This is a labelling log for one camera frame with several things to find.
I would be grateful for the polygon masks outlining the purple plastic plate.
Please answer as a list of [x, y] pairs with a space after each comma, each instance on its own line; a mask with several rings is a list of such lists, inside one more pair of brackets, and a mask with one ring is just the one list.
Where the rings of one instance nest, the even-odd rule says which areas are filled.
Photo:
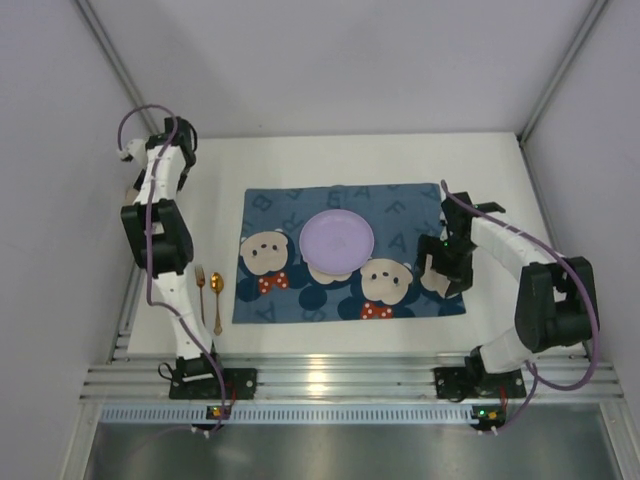
[[315, 270], [344, 275], [371, 257], [375, 237], [370, 224], [350, 210], [324, 210], [310, 218], [299, 235], [299, 251]]

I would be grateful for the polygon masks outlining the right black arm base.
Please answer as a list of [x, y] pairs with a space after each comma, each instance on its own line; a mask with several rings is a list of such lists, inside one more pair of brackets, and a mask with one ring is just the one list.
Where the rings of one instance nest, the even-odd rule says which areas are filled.
[[464, 367], [438, 367], [433, 370], [436, 396], [451, 402], [466, 399], [524, 399], [526, 387], [520, 370], [502, 374], [487, 374], [473, 378]]

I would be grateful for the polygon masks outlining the copper fork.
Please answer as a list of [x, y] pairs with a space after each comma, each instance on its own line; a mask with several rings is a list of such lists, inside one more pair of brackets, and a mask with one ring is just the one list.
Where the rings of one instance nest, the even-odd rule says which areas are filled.
[[206, 285], [206, 276], [204, 273], [204, 268], [202, 265], [197, 264], [194, 267], [196, 285], [198, 287], [199, 292], [199, 308], [200, 308], [200, 318], [203, 325], [206, 325], [206, 317], [205, 317], [205, 306], [204, 306], [204, 287]]

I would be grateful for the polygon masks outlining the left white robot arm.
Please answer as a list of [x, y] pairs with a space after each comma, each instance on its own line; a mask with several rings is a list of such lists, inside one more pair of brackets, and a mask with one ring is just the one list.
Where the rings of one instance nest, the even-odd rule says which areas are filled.
[[198, 318], [188, 292], [194, 244], [177, 194], [196, 163], [197, 134], [181, 117], [166, 117], [164, 132], [134, 139], [121, 151], [142, 165], [133, 202], [121, 221], [135, 263], [147, 274], [147, 302], [168, 312], [176, 342], [173, 376], [177, 382], [211, 375], [211, 335]]

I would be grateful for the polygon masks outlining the blue cartoon bear placemat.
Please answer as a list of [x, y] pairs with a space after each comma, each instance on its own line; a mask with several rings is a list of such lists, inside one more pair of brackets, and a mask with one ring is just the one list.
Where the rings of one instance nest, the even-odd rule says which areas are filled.
[[462, 296], [418, 258], [420, 238], [443, 227], [434, 183], [248, 189], [232, 321], [462, 315]]

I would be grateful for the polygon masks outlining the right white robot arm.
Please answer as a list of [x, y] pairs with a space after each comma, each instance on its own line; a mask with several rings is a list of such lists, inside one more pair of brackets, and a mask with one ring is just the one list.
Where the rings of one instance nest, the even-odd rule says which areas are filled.
[[465, 192], [441, 204], [443, 231], [418, 240], [415, 279], [450, 300], [474, 281], [473, 254], [481, 249], [517, 282], [513, 325], [465, 358], [471, 384], [480, 387], [518, 370], [539, 353], [586, 342], [599, 331], [591, 263], [567, 258], [514, 226], [496, 202], [472, 203]]

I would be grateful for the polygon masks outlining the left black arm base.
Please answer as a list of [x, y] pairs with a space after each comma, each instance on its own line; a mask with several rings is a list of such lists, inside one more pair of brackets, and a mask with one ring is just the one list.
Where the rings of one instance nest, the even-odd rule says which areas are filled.
[[[258, 385], [255, 368], [224, 368], [222, 377], [227, 400], [252, 400]], [[222, 390], [215, 373], [205, 373], [187, 379], [171, 380], [171, 400], [221, 400]]]

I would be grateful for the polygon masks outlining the gold spoon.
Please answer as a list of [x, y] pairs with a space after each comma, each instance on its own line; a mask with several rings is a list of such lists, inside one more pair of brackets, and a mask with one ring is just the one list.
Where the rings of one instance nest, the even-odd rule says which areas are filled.
[[214, 323], [214, 335], [220, 336], [223, 332], [221, 312], [220, 312], [220, 295], [224, 290], [224, 279], [219, 272], [214, 272], [210, 277], [210, 286], [215, 294], [215, 323]]

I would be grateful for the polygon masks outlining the beige cup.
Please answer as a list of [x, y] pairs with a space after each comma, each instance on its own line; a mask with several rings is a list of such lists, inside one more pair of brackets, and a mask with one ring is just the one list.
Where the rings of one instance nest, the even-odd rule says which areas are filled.
[[134, 186], [131, 186], [126, 192], [123, 205], [124, 206], [133, 205], [136, 202], [138, 195], [139, 195], [139, 190], [136, 189]]

